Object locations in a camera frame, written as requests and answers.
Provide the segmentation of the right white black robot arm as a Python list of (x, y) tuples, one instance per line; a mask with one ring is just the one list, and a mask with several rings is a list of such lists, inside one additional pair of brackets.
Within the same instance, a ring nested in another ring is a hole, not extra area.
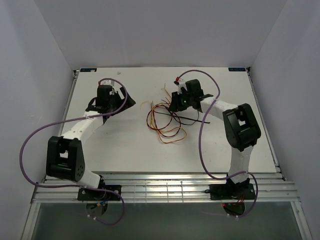
[(261, 129), (251, 106), (247, 103), (235, 105), (218, 100), (212, 94), (204, 94), (199, 80), (188, 81), (177, 78), (174, 84), (178, 90), (171, 93), (169, 111), (182, 112), (192, 107), (223, 122), (225, 136), (231, 147), (230, 168), (227, 173), (226, 194), (237, 199), (244, 193), (244, 184), (249, 183), (251, 153)]

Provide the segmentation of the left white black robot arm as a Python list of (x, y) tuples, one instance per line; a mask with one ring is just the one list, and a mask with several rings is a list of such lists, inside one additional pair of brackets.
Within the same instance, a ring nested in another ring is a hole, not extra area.
[(120, 91), (124, 98), (112, 85), (99, 85), (96, 97), (85, 109), (84, 119), (61, 136), (52, 136), (47, 144), (46, 174), (89, 187), (88, 193), (95, 200), (106, 195), (106, 187), (101, 184), (100, 175), (86, 169), (83, 146), (108, 118), (136, 104), (123, 87)]

